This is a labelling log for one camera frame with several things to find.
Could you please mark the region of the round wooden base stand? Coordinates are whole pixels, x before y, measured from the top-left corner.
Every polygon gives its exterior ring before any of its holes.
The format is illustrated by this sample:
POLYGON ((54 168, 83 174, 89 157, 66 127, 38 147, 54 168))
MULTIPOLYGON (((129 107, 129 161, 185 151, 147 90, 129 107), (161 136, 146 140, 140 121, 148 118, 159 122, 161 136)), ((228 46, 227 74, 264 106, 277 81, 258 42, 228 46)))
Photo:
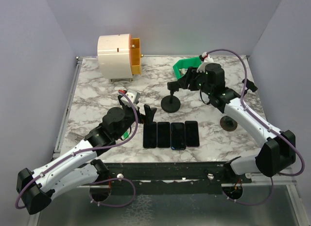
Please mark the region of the round wooden base stand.
POLYGON ((220 119, 220 126, 225 131, 232 132, 237 129, 238 123, 229 116, 223 116, 220 119))

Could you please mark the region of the black phone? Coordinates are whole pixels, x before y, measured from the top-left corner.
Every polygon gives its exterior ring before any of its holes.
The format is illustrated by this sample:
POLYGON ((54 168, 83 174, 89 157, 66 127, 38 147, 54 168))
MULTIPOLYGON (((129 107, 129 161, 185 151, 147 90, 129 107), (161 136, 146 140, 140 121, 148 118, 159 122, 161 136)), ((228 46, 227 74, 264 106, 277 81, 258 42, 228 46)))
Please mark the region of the black phone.
POLYGON ((143 126, 143 148, 157 147, 157 123, 144 124, 143 126))

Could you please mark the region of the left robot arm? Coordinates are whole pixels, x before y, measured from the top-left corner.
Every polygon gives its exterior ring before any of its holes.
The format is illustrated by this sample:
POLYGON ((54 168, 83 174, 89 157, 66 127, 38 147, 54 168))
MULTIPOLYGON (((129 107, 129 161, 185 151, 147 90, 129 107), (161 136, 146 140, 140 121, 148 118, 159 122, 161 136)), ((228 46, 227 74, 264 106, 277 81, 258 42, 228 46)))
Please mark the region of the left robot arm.
POLYGON ((141 114, 136 93, 120 91, 118 100, 120 106, 109 109, 102 122, 71 150, 40 168, 24 168, 17 174, 17 209, 33 215, 73 188, 89 183, 100 185, 109 179, 109 170, 98 157, 117 147, 116 141, 132 125, 151 124, 156 113, 156 108, 145 104, 141 114))

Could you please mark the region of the black phone stand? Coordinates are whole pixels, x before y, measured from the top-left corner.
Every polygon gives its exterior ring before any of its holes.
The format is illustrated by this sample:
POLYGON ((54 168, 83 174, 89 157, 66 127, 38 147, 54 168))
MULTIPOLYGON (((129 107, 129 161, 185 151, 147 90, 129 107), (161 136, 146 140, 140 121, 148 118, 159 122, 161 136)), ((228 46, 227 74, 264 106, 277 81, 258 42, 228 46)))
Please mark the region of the black phone stand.
POLYGON ((249 79, 243 79, 242 83, 246 83, 245 87, 245 94, 247 93, 248 90, 251 90, 252 92, 256 92, 258 90, 258 87, 254 84, 254 82, 250 81, 249 79))
POLYGON ((180 100, 174 96, 174 93, 179 91, 180 85, 177 81, 167 83, 170 95, 165 96, 161 100, 161 108, 167 113, 175 113, 180 109, 180 100))

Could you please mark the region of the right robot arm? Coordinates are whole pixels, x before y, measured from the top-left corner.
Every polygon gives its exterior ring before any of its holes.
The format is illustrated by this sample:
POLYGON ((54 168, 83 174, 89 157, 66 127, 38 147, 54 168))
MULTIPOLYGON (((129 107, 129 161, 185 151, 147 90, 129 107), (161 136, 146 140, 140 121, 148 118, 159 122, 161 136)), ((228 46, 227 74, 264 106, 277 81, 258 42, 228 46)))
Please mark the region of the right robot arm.
POLYGON ((295 135, 289 130, 281 131, 272 126, 242 103, 241 96, 226 87, 225 72, 219 64, 207 64, 204 72, 190 67, 177 83, 182 89, 205 93, 212 106, 236 121, 261 146, 257 155, 230 161, 230 167, 223 171, 227 182, 234 183, 246 173, 262 173, 272 177, 295 163, 295 135))

